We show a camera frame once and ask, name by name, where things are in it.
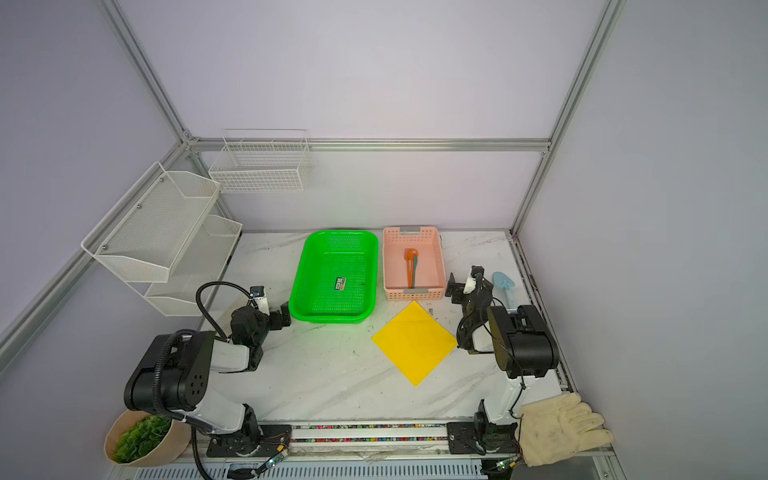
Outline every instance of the marble table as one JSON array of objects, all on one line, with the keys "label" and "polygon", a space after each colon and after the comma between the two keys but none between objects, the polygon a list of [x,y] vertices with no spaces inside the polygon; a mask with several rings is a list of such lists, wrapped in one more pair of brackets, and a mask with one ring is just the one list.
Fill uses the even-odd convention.
[{"label": "marble table", "polygon": [[[382,233],[373,233],[381,245]],[[304,240],[309,235],[245,233],[223,279],[246,288],[264,285],[270,308],[275,310],[290,298]],[[529,303],[505,232],[443,231],[440,236],[446,274],[453,272],[457,281],[463,282],[472,265],[483,266],[488,278],[502,271],[515,281],[512,294],[518,304]],[[267,421],[472,416],[480,399],[505,381],[494,356],[469,355],[456,349],[414,387],[371,340],[409,304],[386,299],[381,255],[377,285],[376,308],[362,323],[320,325],[294,320],[291,327],[269,333],[263,345],[264,357],[255,372],[213,375],[210,385],[233,400],[251,405],[257,417]],[[494,295],[506,302],[503,292]],[[449,298],[419,303],[455,334],[462,317],[460,305],[452,304]],[[244,304],[242,293],[222,286],[210,308],[211,315],[220,319],[229,333],[225,319]],[[538,391],[531,391],[526,402],[560,394],[552,372],[539,384]]]}]

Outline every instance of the beige cloth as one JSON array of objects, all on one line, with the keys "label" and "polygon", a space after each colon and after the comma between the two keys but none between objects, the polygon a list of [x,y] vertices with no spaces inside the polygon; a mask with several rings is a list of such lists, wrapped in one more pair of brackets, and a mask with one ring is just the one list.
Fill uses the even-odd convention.
[{"label": "beige cloth", "polygon": [[531,467],[559,462],[614,441],[610,430],[596,429],[603,425],[603,416],[593,413],[577,393],[528,403],[521,416],[520,446]]}]

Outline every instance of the white wall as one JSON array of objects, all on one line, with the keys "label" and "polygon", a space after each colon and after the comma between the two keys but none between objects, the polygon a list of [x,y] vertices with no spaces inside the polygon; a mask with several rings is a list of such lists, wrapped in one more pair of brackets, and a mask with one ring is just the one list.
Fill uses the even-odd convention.
[{"label": "white wall", "polygon": [[521,241],[630,480],[765,478],[768,3],[630,1]]},{"label": "white wall", "polygon": [[604,0],[123,0],[187,127],[549,137]]},{"label": "white wall", "polygon": [[[96,2],[0,6],[0,330],[174,137]],[[107,478],[104,436],[165,319],[101,266],[0,385],[3,478]]]},{"label": "white wall", "polygon": [[[216,152],[203,152],[212,164]],[[537,152],[319,152],[304,192],[224,194],[244,230],[509,228]]]},{"label": "white wall", "polygon": [[174,137],[96,2],[0,12],[0,332]]}]

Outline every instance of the green plastic basket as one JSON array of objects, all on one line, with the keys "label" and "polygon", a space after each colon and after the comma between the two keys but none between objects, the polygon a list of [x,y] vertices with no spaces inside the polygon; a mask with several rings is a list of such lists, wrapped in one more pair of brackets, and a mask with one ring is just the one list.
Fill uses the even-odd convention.
[{"label": "green plastic basket", "polygon": [[376,306],[379,239],[360,230],[307,237],[288,303],[297,320],[359,323]]}]

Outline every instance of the green leafy plant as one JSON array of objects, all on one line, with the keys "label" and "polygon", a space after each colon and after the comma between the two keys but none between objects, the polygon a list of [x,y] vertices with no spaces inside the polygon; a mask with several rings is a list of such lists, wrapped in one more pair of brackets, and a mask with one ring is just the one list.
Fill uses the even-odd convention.
[{"label": "green leafy plant", "polygon": [[114,449],[117,463],[129,463],[154,450],[163,441],[170,429],[170,419],[160,415],[148,416],[120,435]]}]

